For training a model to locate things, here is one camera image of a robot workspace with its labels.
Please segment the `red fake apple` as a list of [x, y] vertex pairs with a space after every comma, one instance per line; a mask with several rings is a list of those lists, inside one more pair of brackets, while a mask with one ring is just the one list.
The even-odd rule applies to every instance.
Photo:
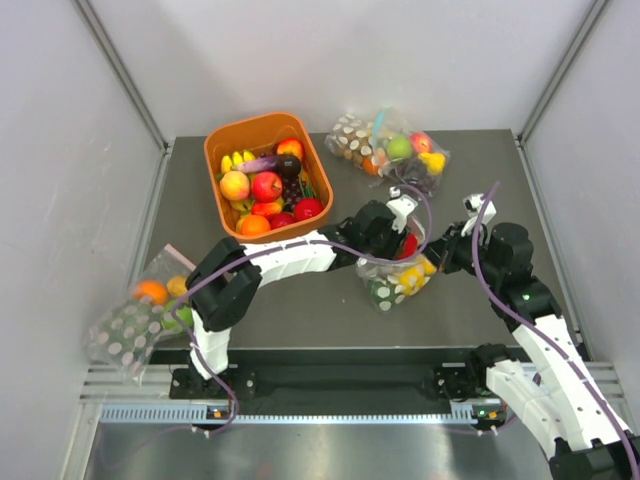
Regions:
[[414, 233], [409, 233], [396, 256], [397, 260], [412, 257], [418, 250], [419, 241]]

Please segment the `polka dot zip bag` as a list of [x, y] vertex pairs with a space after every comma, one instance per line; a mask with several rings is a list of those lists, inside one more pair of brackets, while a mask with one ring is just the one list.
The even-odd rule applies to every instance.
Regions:
[[[425, 240], [425, 230], [421, 222], [415, 216], [411, 216], [407, 228], [410, 233], [416, 235], [420, 246]], [[396, 275], [413, 266], [422, 266], [431, 277], [437, 272], [436, 267], [423, 254], [418, 255], [417, 252], [412, 257], [395, 260], [397, 263], [394, 265], [383, 265], [365, 259], [356, 263], [358, 276], [363, 280], [372, 302], [381, 312], [387, 312], [412, 297], [395, 293]]]

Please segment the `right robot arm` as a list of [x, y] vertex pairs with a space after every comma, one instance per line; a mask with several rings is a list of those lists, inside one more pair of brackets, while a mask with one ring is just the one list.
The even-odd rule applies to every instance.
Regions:
[[500, 223], [478, 235], [452, 224], [424, 249], [439, 272], [465, 271], [535, 366], [531, 377], [503, 345], [485, 344], [465, 362], [476, 394], [495, 394], [534, 436], [555, 479], [636, 479], [639, 437], [604, 399], [569, 333], [559, 303], [533, 275], [528, 231]]

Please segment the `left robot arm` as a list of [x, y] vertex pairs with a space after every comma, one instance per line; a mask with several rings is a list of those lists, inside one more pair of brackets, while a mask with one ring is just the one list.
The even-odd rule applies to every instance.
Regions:
[[226, 387], [231, 328], [245, 316], [256, 292], [271, 283], [329, 272], [360, 260], [391, 265], [409, 234], [417, 202], [401, 195], [370, 201], [354, 216], [303, 236], [270, 243], [219, 241], [187, 278], [194, 310], [190, 353], [192, 384], [205, 396]]

